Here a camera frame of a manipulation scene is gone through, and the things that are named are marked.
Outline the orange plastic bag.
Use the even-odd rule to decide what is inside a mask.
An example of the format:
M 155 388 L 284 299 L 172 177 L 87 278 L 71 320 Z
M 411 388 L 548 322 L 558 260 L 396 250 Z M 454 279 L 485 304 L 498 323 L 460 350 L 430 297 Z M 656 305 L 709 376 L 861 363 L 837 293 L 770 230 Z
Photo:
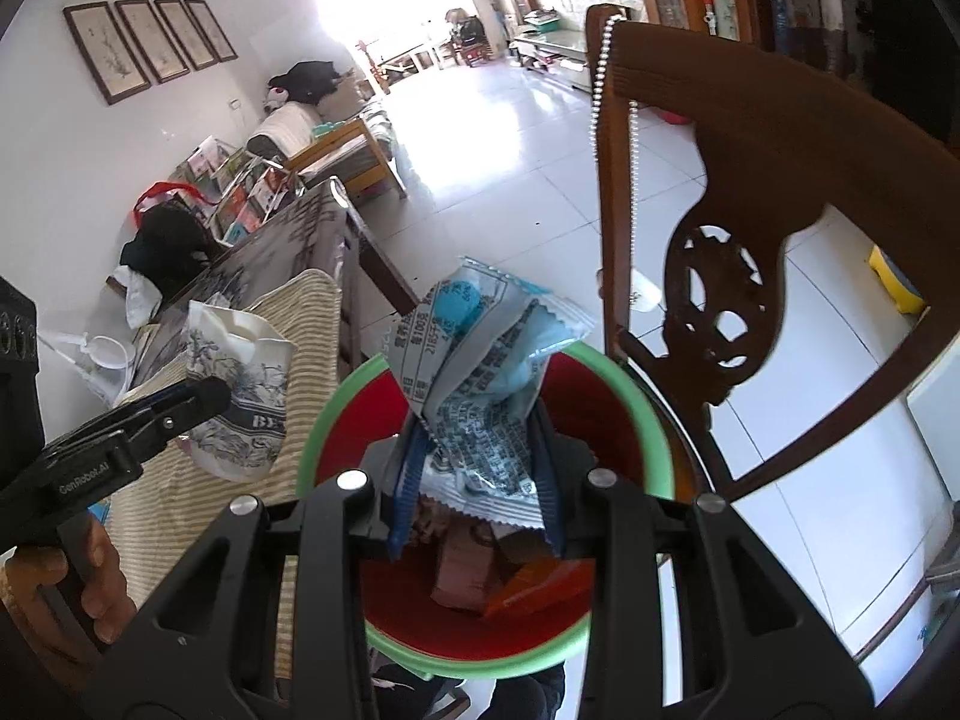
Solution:
M 592 585 L 592 562 L 540 557 L 524 564 L 501 589 L 494 590 L 485 603 L 483 616 L 516 617 L 568 603 L 582 605 L 589 600 Z

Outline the white patterned paper cup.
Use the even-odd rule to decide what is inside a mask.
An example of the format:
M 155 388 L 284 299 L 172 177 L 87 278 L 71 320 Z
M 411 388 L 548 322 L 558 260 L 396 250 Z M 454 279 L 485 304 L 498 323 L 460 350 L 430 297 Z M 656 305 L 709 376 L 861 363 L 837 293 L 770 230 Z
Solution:
M 252 312 L 192 301 L 185 373 L 223 380 L 229 405 L 192 427 L 189 455 L 204 472 L 235 483 L 265 478 L 286 436 L 286 400 L 296 344 Z

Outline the blue white snack wrapper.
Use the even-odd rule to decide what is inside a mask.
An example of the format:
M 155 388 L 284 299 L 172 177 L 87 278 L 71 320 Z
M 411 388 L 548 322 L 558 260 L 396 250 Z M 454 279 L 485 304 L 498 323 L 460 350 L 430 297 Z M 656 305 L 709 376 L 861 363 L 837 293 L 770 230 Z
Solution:
M 418 494 L 462 515 L 540 530 L 527 418 L 551 356 L 594 327 L 576 302 L 472 257 L 438 281 L 384 343 L 431 442 Z

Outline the red green trash bin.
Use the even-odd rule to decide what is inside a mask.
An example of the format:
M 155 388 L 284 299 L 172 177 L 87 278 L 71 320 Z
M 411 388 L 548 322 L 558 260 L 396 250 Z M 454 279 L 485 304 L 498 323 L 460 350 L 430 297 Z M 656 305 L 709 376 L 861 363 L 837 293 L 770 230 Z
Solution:
M 647 396 L 612 359 L 582 341 L 553 356 L 540 390 L 551 426 L 589 447 L 597 465 L 647 494 L 675 494 L 669 442 Z M 298 472 L 310 493 L 355 468 L 371 444 L 402 431 L 409 405 L 382 358 L 334 392 Z M 361 567 L 366 639 L 407 670 L 498 679 L 562 663 L 589 639 L 594 567 L 551 557 L 539 532 L 496 527 L 446 509 L 421 516 L 395 561 Z

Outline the striped yellow table mat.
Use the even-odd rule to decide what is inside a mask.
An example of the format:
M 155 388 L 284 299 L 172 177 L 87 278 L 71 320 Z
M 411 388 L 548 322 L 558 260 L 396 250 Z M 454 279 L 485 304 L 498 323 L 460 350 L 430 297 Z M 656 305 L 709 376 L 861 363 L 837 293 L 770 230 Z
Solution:
M 302 452 L 338 385 L 340 309 L 340 288 L 320 270 L 244 310 L 189 304 L 184 348 L 128 396 L 213 376 L 231 388 L 231 408 L 174 439 L 110 496 L 106 530 L 135 603 L 145 603 L 231 500 L 250 494 L 270 505 L 298 495 Z

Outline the white desk fan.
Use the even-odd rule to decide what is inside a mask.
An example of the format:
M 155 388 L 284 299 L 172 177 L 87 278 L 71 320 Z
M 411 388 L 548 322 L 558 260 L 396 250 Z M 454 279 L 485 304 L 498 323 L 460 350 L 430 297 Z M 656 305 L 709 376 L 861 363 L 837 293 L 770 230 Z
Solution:
M 127 394 L 135 361 L 135 349 L 128 341 L 57 330 L 39 330 L 37 341 L 65 361 L 107 406 L 116 405 Z

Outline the white plastic bag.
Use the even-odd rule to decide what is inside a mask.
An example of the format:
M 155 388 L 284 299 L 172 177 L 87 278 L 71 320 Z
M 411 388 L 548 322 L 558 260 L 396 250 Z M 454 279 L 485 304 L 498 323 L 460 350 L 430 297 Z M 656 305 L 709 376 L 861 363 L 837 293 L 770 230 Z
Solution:
M 124 298 L 125 320 L 132 330 L 139 330 L 153 322 L 160 309 L 163 294 L 149 278 L 132 270 L 128 265 L 119 265 L 110 275 L 112 282 Z

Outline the black clothes pile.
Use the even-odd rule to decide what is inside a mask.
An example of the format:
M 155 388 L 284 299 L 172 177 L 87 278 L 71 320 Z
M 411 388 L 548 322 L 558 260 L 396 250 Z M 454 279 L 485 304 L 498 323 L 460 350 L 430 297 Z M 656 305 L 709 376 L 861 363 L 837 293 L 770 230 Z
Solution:
M 135 238 L 122 247 L 119 263 L 151 281 L 164 299 L 171 299 L 220 254 L 210 231 L 189 210 L 163 203 L 143 213 Z

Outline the magazine rack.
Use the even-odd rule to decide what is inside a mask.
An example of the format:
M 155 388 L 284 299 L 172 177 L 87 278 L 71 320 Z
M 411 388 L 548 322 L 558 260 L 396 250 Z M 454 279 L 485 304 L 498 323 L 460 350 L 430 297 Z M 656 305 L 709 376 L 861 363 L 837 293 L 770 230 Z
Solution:
M 259 231 L 304 192 L 299 177 L 281 164 L 215 137 L 206 137 L 169 180 L 184 186 L 185 203 L 226 247 Z

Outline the grey patterned table cover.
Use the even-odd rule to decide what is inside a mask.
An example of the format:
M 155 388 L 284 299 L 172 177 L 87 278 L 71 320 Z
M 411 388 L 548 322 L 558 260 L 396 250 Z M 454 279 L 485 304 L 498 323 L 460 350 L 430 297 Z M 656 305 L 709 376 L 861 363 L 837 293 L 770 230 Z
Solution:
M 356 318 L 359 232 L 350 210 L 347 190 L 340 179 L 332 177 L 270 216 L 161 307 L 156 317 L 158 330 L 145 344 L 133 382 L 144 383 L 179 354 L 190 301 L 206 302 L 220 296 L 231 309 L 249 310 L 265 294 L 309 268 L 324 271 L 342 289 L 340 319 L 335 322 L 337 372 L 345 377 L 356 369 L 363 359 Z

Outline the wooden sofa bench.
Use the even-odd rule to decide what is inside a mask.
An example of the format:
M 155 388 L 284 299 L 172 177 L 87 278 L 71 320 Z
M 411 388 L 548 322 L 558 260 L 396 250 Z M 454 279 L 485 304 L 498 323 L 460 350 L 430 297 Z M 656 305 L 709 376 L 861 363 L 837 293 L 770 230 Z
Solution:
M 337 177 L 348 197 L 361 202 L 375 188 L 407 198 L 395 167 L 396 146 L 394 126 L 379 103 L 333 122 L 324 121 L 316 106 L 285 103 L 263 119 L 245 149 L 285 167 L 308 188 Z

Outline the wooden carved chair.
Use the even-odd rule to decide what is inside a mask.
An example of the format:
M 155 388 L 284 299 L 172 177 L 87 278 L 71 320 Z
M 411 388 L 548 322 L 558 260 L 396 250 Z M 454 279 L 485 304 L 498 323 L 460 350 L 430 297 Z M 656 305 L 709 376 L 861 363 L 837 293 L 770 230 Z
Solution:
M 878 678 L 923 651 L 953 504 L 905 395 L 958 332 L 958 163 L 782 55 L 586 16 L 604 346 L 641 369 Z

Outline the low tv cabinet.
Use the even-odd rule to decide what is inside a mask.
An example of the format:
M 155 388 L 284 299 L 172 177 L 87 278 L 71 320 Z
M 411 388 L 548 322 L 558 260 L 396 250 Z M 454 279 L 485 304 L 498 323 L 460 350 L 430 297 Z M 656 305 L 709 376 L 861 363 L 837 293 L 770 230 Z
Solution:
M 558 16 L 519 26 L 509 39 L 508 54 L 523 70 L 537 73 L 560 88 L 590 94 L 586 35 L 563 28 Z

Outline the framed wall pictures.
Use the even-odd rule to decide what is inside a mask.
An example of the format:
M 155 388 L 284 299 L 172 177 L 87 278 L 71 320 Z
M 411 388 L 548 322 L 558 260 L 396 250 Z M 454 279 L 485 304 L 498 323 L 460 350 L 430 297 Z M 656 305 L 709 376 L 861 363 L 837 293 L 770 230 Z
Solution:
M 206 0 L 114 0 L 62 8 L 108 106 L 239 59 Z

